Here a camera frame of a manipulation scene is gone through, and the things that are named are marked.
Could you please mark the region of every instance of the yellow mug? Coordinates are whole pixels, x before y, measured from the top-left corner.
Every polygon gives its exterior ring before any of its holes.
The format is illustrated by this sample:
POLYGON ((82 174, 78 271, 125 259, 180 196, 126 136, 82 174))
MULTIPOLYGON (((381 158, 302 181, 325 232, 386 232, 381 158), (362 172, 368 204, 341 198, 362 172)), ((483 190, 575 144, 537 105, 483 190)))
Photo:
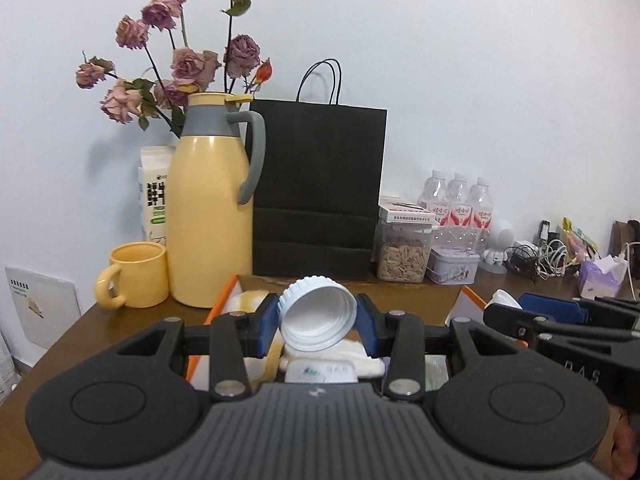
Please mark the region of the yellow mug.
POLYGON ((95 299, 104 308, 145 308, 162 303, 169 296, 166 249, 153 242, 120 245, 109 253, 110 266, 94 285, 95 299), (110 293, 115 285, 117 296, 110 293))

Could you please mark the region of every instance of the flower bouquet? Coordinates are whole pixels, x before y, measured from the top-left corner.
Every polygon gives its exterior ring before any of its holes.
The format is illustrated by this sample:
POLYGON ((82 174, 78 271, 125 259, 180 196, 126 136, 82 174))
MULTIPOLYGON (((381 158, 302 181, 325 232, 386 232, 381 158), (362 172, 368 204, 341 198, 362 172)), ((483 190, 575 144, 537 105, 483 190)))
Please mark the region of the flower bouquet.
POLYGON ((244 85, 244 92, 255 93, 271 77, 271 62, 260 60, 260 47, 255 41, 240 34, 232 38, 233 18, 242 16, 250 6, 251 0, 229 0, 229 26, 226 47, 222 62, 212 50, 196 52, 189 47, 184 21, 184 4, 187 0, 151 0, 141 10, 137 20, 124 16, 116 28, 116 43, 131 50, 144 50, 151 67, 136 79, 128 80, 116 74, 112 61, 99 57, 84 57, 76 71, 76 83, 80 88, 92 88, 98 82, 113 77, 116 83, 107 92, 100 104, 102 111, 110 119, 119 123, 129 123, 134 116, 143 130, 149 126, 149 118, 161 118, 171 131, 180 137, 184 126, 184 113, 188 96, 195 92, 204 92, 214 81, 217 70, 223 68, 223 90, 232 92, 236 80, 244 85), (177 46, 174 30, 176 20, 180 21, 182 46, 177 46), (171 63, 172 78, 163 79, 148 48, 150 28, 160 33, 166 31, 174 51, 171 63), (152 71, 155 80, 146 79, 152 71))

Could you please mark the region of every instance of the yellow thermos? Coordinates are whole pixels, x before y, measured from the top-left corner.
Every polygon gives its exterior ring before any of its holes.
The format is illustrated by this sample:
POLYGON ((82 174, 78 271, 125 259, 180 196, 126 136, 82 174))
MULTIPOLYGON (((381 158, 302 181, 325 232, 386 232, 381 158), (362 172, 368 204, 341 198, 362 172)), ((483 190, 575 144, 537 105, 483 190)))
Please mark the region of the yellow thermos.
POLYGON ((262 116, 238 111, 251 95, 189 96, 182 137, 166 180, 166 250, 172 296, 211 308, 233 274, 252 271, 255 187, 262 173, 262 116), (238 123, 251 123, 251 164, 238 123))

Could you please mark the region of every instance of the white bottle lid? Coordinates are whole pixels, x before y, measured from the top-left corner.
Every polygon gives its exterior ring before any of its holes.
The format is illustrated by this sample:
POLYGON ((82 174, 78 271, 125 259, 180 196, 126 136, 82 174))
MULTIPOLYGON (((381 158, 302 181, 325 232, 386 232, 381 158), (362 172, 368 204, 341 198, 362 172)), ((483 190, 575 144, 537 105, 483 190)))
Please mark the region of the white bottle lid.
POLYGON ((307 276, 289 285, 278 302, 280 333, 302 352, 324 350, 341 341, 356 321, 356 299, 324 276, 307 276))

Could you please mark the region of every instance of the gray thermos handle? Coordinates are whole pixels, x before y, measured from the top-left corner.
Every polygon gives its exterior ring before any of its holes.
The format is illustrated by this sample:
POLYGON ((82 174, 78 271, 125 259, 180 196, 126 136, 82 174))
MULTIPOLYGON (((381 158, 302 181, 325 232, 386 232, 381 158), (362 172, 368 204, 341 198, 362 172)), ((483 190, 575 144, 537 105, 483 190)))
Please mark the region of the gray thermos handle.
POLYGON ((254 195, 255 187, 260 180, 262 173, 262 165, 264 163, 264 149, 266 147, 266 135, 264 131, 264 119, 258 112, 251 110, 245 112, 230 112, 226 115, 229 124, 233 123, 251 123, 254 130, 254 147, 251 154, 251 163, 249 164, 249 174, 246 180, 240 184, 238 190, 238 203, 244 205, 254 195))

